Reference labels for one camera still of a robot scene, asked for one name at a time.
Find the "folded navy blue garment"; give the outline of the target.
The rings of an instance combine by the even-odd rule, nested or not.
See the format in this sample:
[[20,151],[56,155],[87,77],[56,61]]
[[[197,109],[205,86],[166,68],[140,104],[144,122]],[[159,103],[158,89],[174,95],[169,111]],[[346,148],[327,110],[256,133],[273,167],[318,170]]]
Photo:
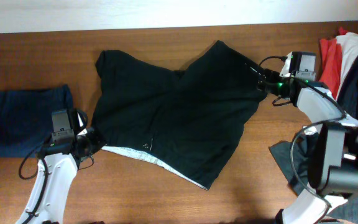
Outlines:
[[0,157],[25,157],[53,131],[52,113],[73,108],[68,85],[0,92]]

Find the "white garment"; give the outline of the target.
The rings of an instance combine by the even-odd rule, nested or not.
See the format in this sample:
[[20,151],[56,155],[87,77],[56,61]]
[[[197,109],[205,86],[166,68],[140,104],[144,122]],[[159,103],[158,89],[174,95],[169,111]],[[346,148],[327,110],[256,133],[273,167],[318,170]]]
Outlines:
[[336,36],[337,43],[341,45],[342,51],[342,62],[341,62],[341,74],[340,74],[340,85],[337,91],[337,97],[342,90],[344,80],[358,56],[358,34],[348,32],[344,35]]

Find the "black shorts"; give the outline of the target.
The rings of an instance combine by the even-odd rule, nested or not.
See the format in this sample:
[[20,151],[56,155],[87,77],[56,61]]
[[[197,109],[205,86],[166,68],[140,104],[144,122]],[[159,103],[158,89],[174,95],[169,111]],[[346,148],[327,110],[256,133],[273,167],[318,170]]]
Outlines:
[[100,53],[92,127],[110,151],[158,164],[209,189],[239,145],[265,93],[258,65],[215,42],[184,70],[120,50]]

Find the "dark grey printed t-shirt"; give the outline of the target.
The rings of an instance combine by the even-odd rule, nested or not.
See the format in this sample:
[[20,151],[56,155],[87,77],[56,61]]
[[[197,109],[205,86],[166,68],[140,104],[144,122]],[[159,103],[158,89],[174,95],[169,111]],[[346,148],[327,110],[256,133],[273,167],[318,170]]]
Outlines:
[[[314,152],[317,140],[317,133],[313,135],[302,134],[296,140],[293,153],[290,152],[291,143],[288,141],[280,141],[269,147],[269,151],[275,162],[287,179],[289,186],[297,195],[301,194],[304,187],[298,182],[292,169],[295,168],[300,179],[307,183],[308,163]],[[358,223],[358,197],[335,208],[328,213],[328,216]]]

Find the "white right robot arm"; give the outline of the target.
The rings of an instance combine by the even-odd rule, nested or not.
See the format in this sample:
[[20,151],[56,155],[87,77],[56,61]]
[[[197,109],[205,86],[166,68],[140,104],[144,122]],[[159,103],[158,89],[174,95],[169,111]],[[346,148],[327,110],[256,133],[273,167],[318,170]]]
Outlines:
[[258,88],[288,98],[318,132],[308,164],[308,181],[295,202],[281,209],[275,223],[319,223],[331,210],[358,197],[358,120],[322,84],[293,75],[260,71]]

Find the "red garment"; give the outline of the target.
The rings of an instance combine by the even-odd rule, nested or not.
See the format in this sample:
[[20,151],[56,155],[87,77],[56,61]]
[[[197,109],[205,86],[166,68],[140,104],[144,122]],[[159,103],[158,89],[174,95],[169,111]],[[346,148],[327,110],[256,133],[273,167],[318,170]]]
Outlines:
[[324,83],[332,93],[334,99],[337,98],[342,64],[342,48],[335,38],[320,39],[319,49],[321,53],[321,76],[319,82]]

